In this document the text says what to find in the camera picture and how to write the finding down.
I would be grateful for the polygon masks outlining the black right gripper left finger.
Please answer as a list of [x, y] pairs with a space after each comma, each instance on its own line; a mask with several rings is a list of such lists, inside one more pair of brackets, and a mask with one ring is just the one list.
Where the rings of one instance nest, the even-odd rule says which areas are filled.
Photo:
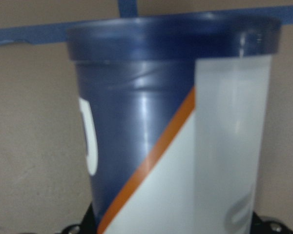
[[61, 230], [62, 234], [96, 234], [97, 224], [93, 213], [92, 203], [87, 208], [82, 220], [78, 224], [66, 226]]

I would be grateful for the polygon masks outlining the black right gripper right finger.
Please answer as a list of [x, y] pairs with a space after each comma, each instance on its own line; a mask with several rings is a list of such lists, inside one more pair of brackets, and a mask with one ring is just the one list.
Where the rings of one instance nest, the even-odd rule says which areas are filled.
[[264, 219], [253, 212], [250, 234], [293, 234], [293, 230], [279, 220]]

